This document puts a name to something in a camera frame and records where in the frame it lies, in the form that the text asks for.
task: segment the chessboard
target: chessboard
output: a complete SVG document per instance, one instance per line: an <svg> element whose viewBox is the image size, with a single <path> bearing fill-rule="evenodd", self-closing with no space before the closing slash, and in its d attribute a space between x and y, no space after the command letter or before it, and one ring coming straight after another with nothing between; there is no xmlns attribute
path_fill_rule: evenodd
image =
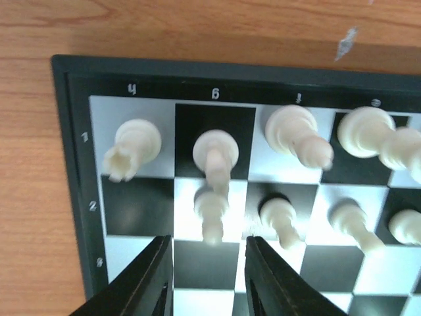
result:
<svg viewBox="0 0 421 316"><path fill-rule="evenodd" d="M421 247L398 242L392 216L421 212L421 184L379 157L350 155L339 123L359 107L386 111L396 127L421 131L421 77L338 70L181 61L54 56L55 89L87 298L98 293L151 242L171 235L174 315L248 315L245 240L262 236L314 289L349 315L419 315ZM328 170L275 152L265 124L286 105L309 110L334 151ZM110 179L103 159L123 123L153 123L161 148L129 180ZM203 241L195 200L208 190L193 146L209 130L237 142L222 217L222 242ZM296 211L302 246L283 249L259 207L282 195ZM329 212L344 199L366 213L384 243L364 255L334 230Z"/></svg>

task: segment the white chess piece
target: white chess piece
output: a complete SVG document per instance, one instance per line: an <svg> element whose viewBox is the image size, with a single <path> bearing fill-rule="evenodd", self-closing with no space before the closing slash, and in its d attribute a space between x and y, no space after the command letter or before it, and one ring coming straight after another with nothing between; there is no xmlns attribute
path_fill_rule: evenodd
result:
<svg viewBox="0 0 421 316"><path fill-rule="evenodd" d="M266 141L278 153L297 156L309 168L329 170L334 151L317 133L317 122L309 110L298 105L278 109L268 119Z"/></svg>
<svg viewBox="0 0 421 316"><path fill-rule="evenodd" d="M103 166L112 181L129 181L140 166L155 159L161 150L161 134L147 120L134 119L117 130L114 146L104 156Z"/></svg>
<svg viewBox="0 0 421 316"><path fill-rule="evenodd" d="M334 210L330 224L335 231L353 237L365 255L372 255L382 251L385 245L367 230L366 218L366 213L358 205L346 203Z"/></svg>
<svg viewBox="0 0 421 316"><path fill-rule="evenodd" d="M195 200L195 212L202 218L203 241L210 245L219 244L224 236L222 216L229 208L225 196L214 191L205 192Z"/></svg>
<svg viewBox="0 0 421 316"><path fill-rule="evenodd" d="M303 244L294 227L296 216L290 202L278 197L267 201L260 210L262 224L272 227L276 231L279 243L285 250L297 249Z"/></svg>
<svg viewBox="0 0 421 316"><path fill-rule="evenodd" d="M406 245L421 245L421 213L404 209L389 222L389 231L396 240Z"/></svg>
<svg viewBox="0 0 421 316"><path fill-rule="evenodd" d="M339 123L337 137L351 155L368 158L379 155L390 169L408 169L421 183L421 132L396 129L391 116L375 107L360 107L345 115Z"/></svg>
<svg viewBox="0 0 421 316"><path fill-rule="evenodd" d="M215 192L228 193L231 170L238 161L235 139L223 130L209 130L199 136L193 146L193 160L206 175Z"/></svg>

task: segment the white rook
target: white rook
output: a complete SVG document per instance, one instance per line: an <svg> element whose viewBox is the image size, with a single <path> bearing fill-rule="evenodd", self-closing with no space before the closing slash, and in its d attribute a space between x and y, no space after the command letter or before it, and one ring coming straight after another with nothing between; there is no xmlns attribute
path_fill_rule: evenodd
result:
<svg viewBox="0 0 421 316"><path fill-rule="evenodd" d="M129 181L142 164L157 157L161 143L161 134L153 123L128 120L118 128L114 146L105 153L104 170L112 181Z"/></svg>

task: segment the printed number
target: printed number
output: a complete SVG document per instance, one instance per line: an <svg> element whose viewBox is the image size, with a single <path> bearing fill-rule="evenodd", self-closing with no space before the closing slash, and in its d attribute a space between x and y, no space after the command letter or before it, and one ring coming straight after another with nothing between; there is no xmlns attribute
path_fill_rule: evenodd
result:
<svg viewBox="0 0 421 316"><path fill-rule="evenodd" d="M301 100L301 96L302 96L301 93L298 93L297 94L297 99L295 100L296 104L300 104L301 103L301 101L302 101Z"/></svg>
<svg viewBox="0 0 421 316"><path fill-rule="evenodd" d="M382 102L379 99L373 99L371 100L371 105L373 107L379 107L382 104Z"/></svg>
<svg viewBox="0 0 421 316"><path fill-rule="evenodd" d="M212 90L212 99L213 100L219 99L219 89L218 88L214 88Z"/></svg>
<svg viewBox="0 0 421 316"><path fill-rule="evenodd" d="M132 95L136 94L136 85L135 84L129 84L127 88L129 90L129 93L131 93Z"/></svg>
<svg viewBox="0 0 421 316"><path fill-rule="evenodd" d="M103 258L99 257L97 259L97 267L101 268L103 266L103 263L104 263Z"/></svg>
<svg viewBox="0 0 421 316"><path fill-rule="evenodd" d="M89 210L91 212L95 212L97 210L97 202L90 201L90 203L89 203Z"/></svg>
<svg viewBox="0 0 421 316"><path fill-rule="evenodd" d="M89 139L89 137L87 136L87 132L82 133L81 137L84 139L84 143L86 143Z"/></svg>

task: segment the wooden surface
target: wooden surface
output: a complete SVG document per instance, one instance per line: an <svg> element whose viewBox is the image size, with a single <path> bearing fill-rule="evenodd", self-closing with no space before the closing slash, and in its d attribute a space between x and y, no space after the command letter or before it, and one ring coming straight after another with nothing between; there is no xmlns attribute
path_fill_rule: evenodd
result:
<svg viewBox="0 0 421 316"><path fill-rule="evenodd" d="M0 0L0 315L66 315L84 302L56 53L421 74L421 2Z"/></svg>

